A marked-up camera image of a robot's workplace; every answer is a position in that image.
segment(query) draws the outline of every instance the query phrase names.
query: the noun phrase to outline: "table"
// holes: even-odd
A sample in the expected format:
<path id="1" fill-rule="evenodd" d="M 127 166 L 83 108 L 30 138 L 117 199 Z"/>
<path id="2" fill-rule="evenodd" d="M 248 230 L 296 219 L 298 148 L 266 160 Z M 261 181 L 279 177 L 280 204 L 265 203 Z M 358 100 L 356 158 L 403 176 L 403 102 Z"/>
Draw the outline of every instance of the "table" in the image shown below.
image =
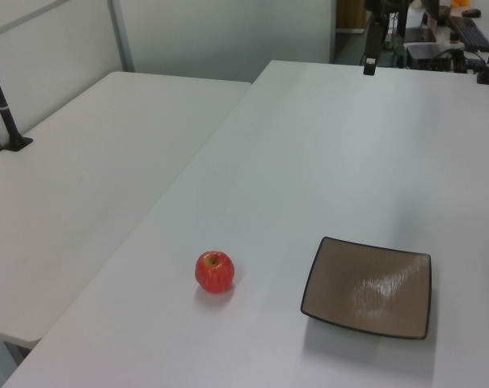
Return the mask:
<path id="1" fill-rule="evenodd" d="M 300 312 L 326 235 L 431 255 L 426 340 Z M 489 387 L 489 86 L 272 62 L 5 387 L 205 385 Z"/>
<path id="2" fill-rule="evenodd" d="M 0 339 L 37 343 L 248 87 L 113 73 L 0 153 Z"/>

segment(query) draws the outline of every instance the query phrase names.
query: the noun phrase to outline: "orange object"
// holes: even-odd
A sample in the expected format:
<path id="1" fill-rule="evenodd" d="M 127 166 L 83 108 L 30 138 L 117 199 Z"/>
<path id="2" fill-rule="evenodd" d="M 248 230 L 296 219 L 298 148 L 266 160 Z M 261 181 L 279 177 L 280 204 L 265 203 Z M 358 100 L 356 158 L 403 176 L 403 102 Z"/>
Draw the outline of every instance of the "orange object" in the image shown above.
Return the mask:
<path id="1" fill-rule="evenodd" d="M 459 6 L 470 6 L 470 0 L 452 0 L 451 7 L 458 8 Z"/>

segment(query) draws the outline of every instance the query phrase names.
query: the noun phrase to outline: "brown plate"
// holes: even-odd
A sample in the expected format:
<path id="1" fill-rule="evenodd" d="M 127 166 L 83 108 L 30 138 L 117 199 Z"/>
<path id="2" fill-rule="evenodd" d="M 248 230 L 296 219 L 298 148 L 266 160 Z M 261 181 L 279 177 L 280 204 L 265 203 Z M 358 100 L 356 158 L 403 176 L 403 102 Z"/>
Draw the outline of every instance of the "brown plate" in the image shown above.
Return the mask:
<path id="1" fill-rule="evenodd" d="M 325 237 L 301 312 L 336 326 L 422 340 L 428 333 L 431 257 Z"/>

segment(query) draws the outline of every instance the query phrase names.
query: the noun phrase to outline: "red apple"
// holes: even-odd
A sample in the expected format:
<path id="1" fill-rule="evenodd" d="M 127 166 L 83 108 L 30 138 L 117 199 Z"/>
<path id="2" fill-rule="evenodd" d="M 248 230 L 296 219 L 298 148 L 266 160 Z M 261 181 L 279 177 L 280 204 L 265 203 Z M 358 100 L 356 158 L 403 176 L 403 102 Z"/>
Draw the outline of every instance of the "red apple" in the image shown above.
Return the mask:
<path id="1" fill-rule="evenodd" d="M 196 263 L 196 280 L 209 293 L 224 293 L 234 280 L 234 264 L 220 251 L 205 252 Z"/>

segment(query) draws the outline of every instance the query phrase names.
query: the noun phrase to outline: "square plate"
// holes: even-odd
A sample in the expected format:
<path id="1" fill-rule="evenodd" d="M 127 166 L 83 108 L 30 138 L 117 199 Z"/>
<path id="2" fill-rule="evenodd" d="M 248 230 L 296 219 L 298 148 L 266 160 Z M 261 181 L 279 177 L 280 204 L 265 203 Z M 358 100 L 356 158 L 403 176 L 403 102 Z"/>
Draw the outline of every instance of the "square plate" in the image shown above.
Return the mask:
<path id="1" fill-rule="evenodd" d="M 356 331 L 422 340 L 430 305 L 431 256 L 325 237 L 301 312 Z"/>

